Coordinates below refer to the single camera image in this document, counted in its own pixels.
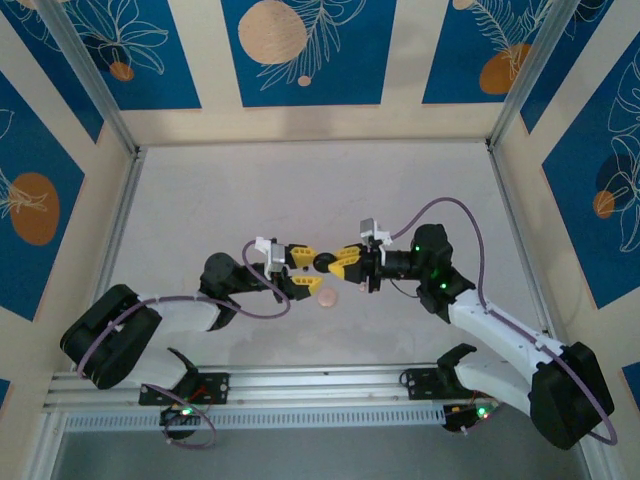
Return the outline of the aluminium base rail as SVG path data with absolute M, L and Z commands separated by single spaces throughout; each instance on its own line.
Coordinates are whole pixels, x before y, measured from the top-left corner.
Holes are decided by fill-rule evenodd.
M 407 365 L 319 367 L 203 367 L 203 373 L 230 375 L 224 408 L 294 408 L 406 405 L 407 389 L 399 382 Z M 141 410 L 140 390 L 131 382 L 99 390 L 72 373 L 56 373 L 43 402 L 46 412 Z

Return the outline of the aluminium table side rail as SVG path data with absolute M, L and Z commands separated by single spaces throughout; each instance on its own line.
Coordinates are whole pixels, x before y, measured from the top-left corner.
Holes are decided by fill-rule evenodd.
M 127 222 L 134 203 L 136 191 L 144 168 L 147 149 L 140 148 L 128 168 L 123 188 L 118 197 L 117 208 L 109 230 L 108 240 L 104 249 L 103 260 L 99 269 L 97 283 L 93 291 L 89 306 L 92 307 L 108 290 L 115 269 L 117 257 L 121 248 Z
M 520 228 L 520 225 L 518 223 L 516 204 L 514 202 L 513 195 L 509 190 L 504 168 L 501 166 L 498 157 L 492 150 L 488 151 L 488 155 L 494 172 L 495 180 L 500 191 L 502 202 L 509 220 L 510 228 L 514 237 L 514 242 L 526 278 L 527 286 L 529 287 L 530 296 L 534 304 L 538 323 L 544 333 L 550 335 L 551 337 L 555 337 L 555 329 L 549 316 L 549 309 L 545 299 L 543 298 L 539 282 L 537 281 L 537 278 L 535 276 L 530 256 L 526 249 L 523 230 Z

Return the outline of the aluminium frame post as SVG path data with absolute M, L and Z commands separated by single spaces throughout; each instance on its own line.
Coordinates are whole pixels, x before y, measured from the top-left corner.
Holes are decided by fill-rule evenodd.
M 136 158 L 139 146 L 134 141 L 115 99 L 63 6 L 57 0 L 33 0 L 33 2 L 100 116 L 111 128 L 123 150 L 131 158 Z
M 491 151 L 517 119 L 533 132 L 614 1 L 547 2 L 548 14 L 487 138 Z

